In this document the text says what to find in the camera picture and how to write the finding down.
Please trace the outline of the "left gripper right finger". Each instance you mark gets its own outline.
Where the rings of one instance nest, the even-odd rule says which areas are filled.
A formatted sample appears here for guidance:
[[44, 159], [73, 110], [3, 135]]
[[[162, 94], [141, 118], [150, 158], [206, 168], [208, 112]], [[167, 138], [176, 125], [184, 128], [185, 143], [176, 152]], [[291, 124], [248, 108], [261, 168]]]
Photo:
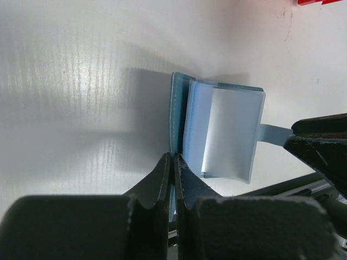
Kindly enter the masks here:
[[338, 259], [328, 214], [308, 197], [223, 197], [174, 159], [179, 259]]

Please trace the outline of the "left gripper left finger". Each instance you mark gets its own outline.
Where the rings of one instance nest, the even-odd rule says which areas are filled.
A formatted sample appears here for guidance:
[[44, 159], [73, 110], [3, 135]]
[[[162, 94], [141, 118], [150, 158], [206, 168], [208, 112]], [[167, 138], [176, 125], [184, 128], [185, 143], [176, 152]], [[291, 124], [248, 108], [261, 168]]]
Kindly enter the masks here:
[[16, 200], [1, 222], [1, 259], [166, 259], [170, 154], [122, 195]]

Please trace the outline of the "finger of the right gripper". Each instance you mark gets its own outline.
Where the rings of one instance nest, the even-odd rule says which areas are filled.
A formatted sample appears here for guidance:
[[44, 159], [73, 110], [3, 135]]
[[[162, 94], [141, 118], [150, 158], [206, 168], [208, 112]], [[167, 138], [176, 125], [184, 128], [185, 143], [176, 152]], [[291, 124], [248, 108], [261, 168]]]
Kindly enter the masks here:
[[294, 135], [344, 133], [346, 132], [346, 113], [302, 119], [295, 122], [291, 129]]
[[294, 135], [284, 149], [321, 173], [326, 181], [346, 197], [346, 134]]

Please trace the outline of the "red plastic bin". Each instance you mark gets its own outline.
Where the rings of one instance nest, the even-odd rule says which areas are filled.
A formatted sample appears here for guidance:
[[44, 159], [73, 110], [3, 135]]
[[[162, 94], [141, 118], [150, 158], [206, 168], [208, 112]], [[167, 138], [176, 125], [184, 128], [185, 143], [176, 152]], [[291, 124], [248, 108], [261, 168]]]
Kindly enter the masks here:
[[297, 0], [297, 4], [300, 6], [309, 5], [313, 3], [320, 3], [321, 5], [326, 5], [330, 3], [340, 2], [342, 0]]

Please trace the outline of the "blue leather card holder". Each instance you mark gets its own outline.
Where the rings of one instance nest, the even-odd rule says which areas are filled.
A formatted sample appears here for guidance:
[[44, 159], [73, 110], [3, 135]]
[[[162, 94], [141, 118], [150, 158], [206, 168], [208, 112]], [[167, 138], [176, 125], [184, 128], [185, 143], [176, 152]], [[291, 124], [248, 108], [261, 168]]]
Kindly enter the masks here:
[[283, 146], [291, 129], [262, 123], [262, 88], [171, 76], [169, 149], [199, 178], [238, 184], [236, 194], [255, 190], [252, 170], [259, 142]]

